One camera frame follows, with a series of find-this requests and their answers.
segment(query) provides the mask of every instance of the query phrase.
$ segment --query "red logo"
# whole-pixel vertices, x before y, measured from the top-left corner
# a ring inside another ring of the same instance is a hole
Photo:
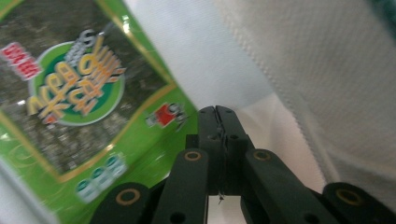
[[[156,111],[148,115],[146,123],[149,127],[158,124],[164,128],[172,121],[175,121],[178,124],[177,129],[179,130],[186,120],[187,116],[181,104],[163,104]]]
[[[36,77],[41,72],[41,68],[35,58],[31,57],[18,42],[8,44],[0,50],[0,53],[8,62],[8,65],[12,67],[15,74],[20,76],[22,80]]]

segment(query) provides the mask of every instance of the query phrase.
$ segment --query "seaweed sheet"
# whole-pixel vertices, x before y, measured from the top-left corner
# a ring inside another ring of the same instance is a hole
[[[37,115],[28,116],[23,104],[30,97],[28,83],[16,76],[7,62],[0,60],[1,109],[60,174],[73,170],[107,146],[136,109],[165,82],[93,1],[28,0],[0,21],[0,48],[18,42],[36,59],[46,49],[74,41],[88,29],[105,32],[104,44],[126,68],[120,102],[95,123],[48,125]]]

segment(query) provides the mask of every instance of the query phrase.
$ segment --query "yellow ring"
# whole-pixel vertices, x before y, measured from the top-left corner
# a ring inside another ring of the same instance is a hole
[[[190,155],[196,155],[197,157],[196,158],[190,158],[189,157]],[[201,157],[202,157],[201,153],[196,152],[196,151],[190,151],[190,152],[188,152],[188,153],[186,153],[184,155],[184,159],[186,159],[186,161],[198,161],[198,160],[201,159]]]
[[[360,206],[364,203],[364,200],[359,194],[349,190],[349,189],[338,189],[335,194],[341,201],[344,203],[348,203],[350,205],[354,206]],[[348,197],[346,197],[346,194],[352,195],[356,200],[350,200]]]
[[[271,155],[268,152],[255,151],[253,156],[254,156],[254,158],[256,158],[259,161],[269,161],[269,160],[271,160]]]
[[[133,197],[131,200],[124,201],[124,200],[122,199],[122,195],[123,195],[124,193],[129,193],[129,192],[132,192],[132,193],[134,194],[134,197]],[[131,204],[137,202],[137,201],[139,200],[139,198],[140,198],[140,192],[139,192],[137,189],[125,189],[125,190],[121,191],[121,192],[117,195],[116,201],[117,201],[117,203],[119,203],[120,205],[128,206],[128,205],[131,205]]]

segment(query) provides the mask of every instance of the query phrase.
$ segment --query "plastic wrapper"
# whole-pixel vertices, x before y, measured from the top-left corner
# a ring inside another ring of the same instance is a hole
[[[163,179],[196,111],[119,0],[0,3],[1,162],[62,223]]]

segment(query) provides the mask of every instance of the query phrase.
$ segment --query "seaweed snack package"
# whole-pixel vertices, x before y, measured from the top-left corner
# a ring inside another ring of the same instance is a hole
[[[196,110],[121,0],[2,0],[0,163],[50,222],[169,172]]]

